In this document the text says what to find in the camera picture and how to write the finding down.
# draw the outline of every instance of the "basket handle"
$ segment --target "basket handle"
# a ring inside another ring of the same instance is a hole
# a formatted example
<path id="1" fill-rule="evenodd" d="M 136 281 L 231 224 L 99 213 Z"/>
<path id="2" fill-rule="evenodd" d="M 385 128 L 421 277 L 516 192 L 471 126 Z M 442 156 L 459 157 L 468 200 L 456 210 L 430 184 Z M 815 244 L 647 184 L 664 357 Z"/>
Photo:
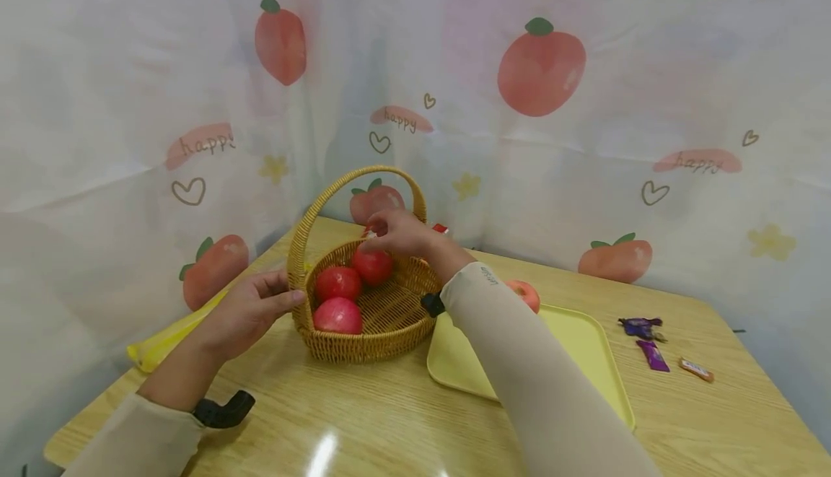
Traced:
<path id="1" fill-rule="evenodd" d="M 294 236 L 291 238 L 289 258 L 288 263 L 286 263 L 288 264 L 289 269 L 289 287 L 291 289 L 302 288 L 306 284 L 306 268 L 304 265 L 306 258 L 306 243 L 308 242 L 309 233 L 312 231 L 312 225 L 317 219 L 317 215 L 320 213 L 323 205 L 326 204 L 330 198 L 332 198 L 335 192 L 338 192 L 341 188 L 346 186 L 346 183 L 349 183 L 362 175 L 371 174 L 372 172 L 392 172 L 392 174 L 398 174 L 400 177 L 403 177 L 404 180 L 410 184 L 410 189 L 413 193 L 413 213 L 420 221 L 427 222 L 427 203 L 424 199 L 424 193 L 421 192 L 421 188 L 418 186 L 416 181 L 409 176 L 409 174 L 406 174 L 406 172 L 397 169 L 396 167 L 390 167 L 387 165 L 372 165 L 370 167 L 362 167 L 362 169 L 352 170 L 351 172 L 348 172 L 348 174 L 341 176 L 338 181 L 335 181 L 332 186 L 321 193 L 311 207 L 306 210 L 306 215 L 303 216 L 303 219 L 297 225 L 297 228 L 294 231 Z"/>

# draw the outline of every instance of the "beige arm sleeve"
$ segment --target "beige arm sleeve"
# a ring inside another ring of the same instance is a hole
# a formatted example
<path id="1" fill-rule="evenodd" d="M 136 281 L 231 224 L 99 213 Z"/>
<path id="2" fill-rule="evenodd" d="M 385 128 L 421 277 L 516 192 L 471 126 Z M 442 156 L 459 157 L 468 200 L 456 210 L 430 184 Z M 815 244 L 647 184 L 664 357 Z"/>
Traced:
<path id="1" fill-rule="evenodd" d="M 502 402 L 530 476 L 661 475 L 559 341 L 485 264 L 466 265 L 441 298 Z"/>
<path id="2" fill-rule="evenodd" d="M 63 477 L 179 477 L 203 429 L 191 413 L 130 394 Z"/>

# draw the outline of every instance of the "printed flower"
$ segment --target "printed flower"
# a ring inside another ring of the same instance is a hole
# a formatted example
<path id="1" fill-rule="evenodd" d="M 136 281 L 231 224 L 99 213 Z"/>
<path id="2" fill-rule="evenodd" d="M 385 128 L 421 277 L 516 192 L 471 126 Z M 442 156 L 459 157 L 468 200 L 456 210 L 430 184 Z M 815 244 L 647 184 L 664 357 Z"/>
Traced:
<path id="1" fill-rule="evenodd" d="M 796 248 L 796 237 L 782 235 L 780 227 L 775 224 L 765 226 L 761 232 L 750 230 L 747 238 L 755 244 L 753 251 L 750 251 L 750 257 L 770 255 L 777 261 L 786 261 L 788 255 Z"/>
<path id="2" fill-rule="evenodd" d="M 286 175 L 286 172 L 288 171 L 289 166 L 286 165 L 285 156 L 280 156 L 279 158 L 266 156 L 263 158 L 263 167 L 259 170 L 258 174 L 264 178 L 271 178 L 271 182 L 274 184 L 280 184 L 280 181 L 283 180 L 283 176 Z"/>
<path id="3" fill-rule="evenodd" d="M 464 201 L 467 198 L 474 198 L 479 195 L 479 183 L 482 178 L 479 176 L 471 176 L 468 172 L 462 175 L 461 180 L 453 182 L 453 188 L 459 193 L 459 200 Z"/>

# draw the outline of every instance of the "printed heart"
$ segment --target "printed heart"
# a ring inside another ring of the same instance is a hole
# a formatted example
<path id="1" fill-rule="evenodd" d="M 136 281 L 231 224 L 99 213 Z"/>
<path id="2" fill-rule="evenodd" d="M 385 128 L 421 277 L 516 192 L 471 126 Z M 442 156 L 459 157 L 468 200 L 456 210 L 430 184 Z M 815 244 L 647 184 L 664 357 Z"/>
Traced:
<path id="1" fill-rule="evenodd" d="M 663 198 L 666 198 L 668 193 L 670 193 L 670 187 L 668 185 L 665 184 L 662 187 L 655 188 L 655 183 L 652 183 L 652 180 L 650 180 L 645 182 L 641 188 L 641 199 L 643 199 L 645 205 L 652 206 Z"/>
<path id="2" fill-rule="evenodd" d="M 744 138 L 742 139 L 742 147 L 748 147 L 748 145 L 753 145 L 759 141 L 759 134 L 754 134 L 753 129 L 744 133 Z"/>
<path id="3" fill-rule="evenodd" d="M 193 188 L 193 184 L 198 184 L 198 188 Z M 202 203 L 202 199 L 206 197 L 206 181 L 203 178 L 193 178 L 188 186 L 174 181 L 170 186 L 170 190 L 176 199 L 188 206 L 198 206 Z"/>
<path id="4" fill-rule="evenodd" d="M 378 136 L 377 132 L 372 131 L 369 134 L 369 144 L 372 146 L 372 149 L 375 149 L 376 153 L 384 154 L 385 152 L 387 152 L 387 150 L 390 149 L 390 145 L 392 145 L 392 142 L 390 141 L 390 138 L 388 136 L 381 137 Z"/>
<path id="5" fill-rule="evenodd" d="M 436 105 L 436 99 L 430 96 L 430 93 L 424 94 L 424 108 L 425 109 L 433 109 L 433 105 Z"/>

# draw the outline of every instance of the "wicker basket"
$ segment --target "wicker basket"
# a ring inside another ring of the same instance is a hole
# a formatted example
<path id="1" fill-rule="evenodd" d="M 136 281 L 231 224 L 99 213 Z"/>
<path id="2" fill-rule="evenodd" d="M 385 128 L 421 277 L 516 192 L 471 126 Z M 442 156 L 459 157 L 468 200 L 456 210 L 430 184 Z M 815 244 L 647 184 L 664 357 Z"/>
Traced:
<path id="1" fill-rule="evenodd" d="M 317 275 L 330 266 L 349 266 L 352 254 L 363 240 L 347 242 L 324 255 L 311 271 L 306 273 L 303 259 L 306 242 L 314 220 L 323 205 L 335 192 L 359 176 L 370 172 L 393 172 L 410 183 L 413 193 L 413 213 L 422 222 L 427 220 L 424 194 L 416 182 L 403 171 L 383 165 L 363 167 L 344 175 L 323 192 L 308 209 L 291 239 L 289 248 L 289 286 L 306 291 L 307 301 L 291 312 L 295 328 L 312 356 L 318 360 L 335 363 L 367 363 L 389 360 L 414 350 L 432 333 L 436 320 L 430 318 L 421 307 L 421 297 L 437 292 L 441 284 L 433 270 L 419 258 L 393 256 L 395 263 L 392 278 L 381 286 L 365 287 L 357 305 L 361 308 L 363 334 L 346 335 L 317 331 L 312 313 L 321 302 L 317 301 L 314 285 Z"/>

